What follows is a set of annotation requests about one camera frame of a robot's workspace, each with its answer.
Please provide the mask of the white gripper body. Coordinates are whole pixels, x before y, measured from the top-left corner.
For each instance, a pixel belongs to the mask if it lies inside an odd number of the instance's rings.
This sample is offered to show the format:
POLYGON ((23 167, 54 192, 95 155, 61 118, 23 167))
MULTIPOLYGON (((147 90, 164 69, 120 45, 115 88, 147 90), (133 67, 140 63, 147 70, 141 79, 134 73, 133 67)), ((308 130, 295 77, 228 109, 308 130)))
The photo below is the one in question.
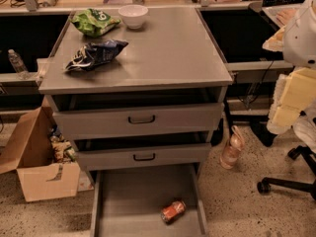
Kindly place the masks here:
POLYGON ((273 36, 267 39, 262 48, 268 51, 282 51, 283 50, 283 34, 284 34, 284 27, 280 28, 273 36))

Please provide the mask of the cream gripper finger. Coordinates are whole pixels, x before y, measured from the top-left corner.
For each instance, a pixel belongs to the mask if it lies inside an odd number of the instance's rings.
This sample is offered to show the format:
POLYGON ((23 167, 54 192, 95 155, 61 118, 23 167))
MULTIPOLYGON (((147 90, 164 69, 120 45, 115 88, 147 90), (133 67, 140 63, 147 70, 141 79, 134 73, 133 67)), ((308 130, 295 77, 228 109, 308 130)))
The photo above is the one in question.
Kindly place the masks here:
POLYGON ((272 123, 278 126, 291 126, 299 116, 300 110, 277 107, 272 117, 272 123))
POLYGON ((280 104, 293 110, 304 110, 316 98, 316 70, 300 68, 287 78, 280 104))

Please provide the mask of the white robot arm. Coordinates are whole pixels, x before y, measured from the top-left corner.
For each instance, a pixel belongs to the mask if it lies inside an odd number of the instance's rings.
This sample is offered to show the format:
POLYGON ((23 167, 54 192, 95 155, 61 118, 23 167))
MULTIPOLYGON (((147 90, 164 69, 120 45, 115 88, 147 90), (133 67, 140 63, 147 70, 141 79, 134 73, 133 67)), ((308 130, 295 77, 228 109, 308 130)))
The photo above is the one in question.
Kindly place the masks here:
POLYGON ((305 0, 289 22, 263 44, 281 51, 295 69, 275 88, 268 127, 273 133, 291 127, 316 99, 316 0, 305 0))

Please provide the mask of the person's hand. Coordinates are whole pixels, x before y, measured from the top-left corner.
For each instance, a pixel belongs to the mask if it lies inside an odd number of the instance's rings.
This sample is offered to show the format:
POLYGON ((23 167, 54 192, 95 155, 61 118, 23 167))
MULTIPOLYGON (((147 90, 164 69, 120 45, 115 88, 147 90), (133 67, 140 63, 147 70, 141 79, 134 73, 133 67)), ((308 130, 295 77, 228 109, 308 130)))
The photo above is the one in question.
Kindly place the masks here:
POLYGON ((276 13, 276 20, 285 26, 295 15, 296 9, 284 9, 276 13))

